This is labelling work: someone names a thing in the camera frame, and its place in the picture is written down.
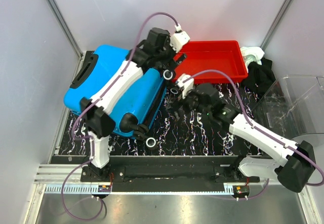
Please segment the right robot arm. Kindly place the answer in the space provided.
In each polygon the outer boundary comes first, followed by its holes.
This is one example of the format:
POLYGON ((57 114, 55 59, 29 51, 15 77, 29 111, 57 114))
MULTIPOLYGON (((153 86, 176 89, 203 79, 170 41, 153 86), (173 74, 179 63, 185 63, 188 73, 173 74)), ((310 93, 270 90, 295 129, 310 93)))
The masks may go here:
POLYGON ((299 193, 308 184, 315 171, 313 146, 307 141, 297 143, 258 124, 236 107, 219 98, 218 91, 209 83, 194 87, 192 83, 170 86, 175 98, 169 110, 179 116, 179 109, 205 115, 211 123, 232 135, 240 137, 267 154, 263 157, 240 157, 230 168, 236 182, 257 176, 278 180, 288 190, 299 193))

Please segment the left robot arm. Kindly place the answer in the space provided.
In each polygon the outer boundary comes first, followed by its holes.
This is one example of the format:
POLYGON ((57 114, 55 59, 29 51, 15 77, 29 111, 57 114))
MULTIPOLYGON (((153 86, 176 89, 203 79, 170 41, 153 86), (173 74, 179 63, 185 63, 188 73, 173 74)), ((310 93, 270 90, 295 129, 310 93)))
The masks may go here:
POLYGON ((178 60, 174 57, 190 41, 189 35, 176 26, 176 32, 170 34, 167 30, 153 28, 149 31, 147 39, 141 41, 128 53, 120 68, 114 76, 92 95, 90 99, 83 98, 81 117, 88 127, 91 142, 90 164, 92 176, 97 181, 105 181, 109 177, 108 136, 115 130, 121 132, 133 132, 145 143, 154 141, 147 136, 148 127, 141 124, 146 117, 153 101, 152 91, 158 86, 154 78, 149 74, 154 72, 160 80, 159 85, 172 81, 178 65, 185 60, 182 55, 178 60), (138 81, 146 79, 143 85, 134 91, 128 105, 132 105, 135 99, 140 99, 136 109, 125 112, 119 121, 112 117, 116 111, 116 105, 124 97, 129 89, 138 81))

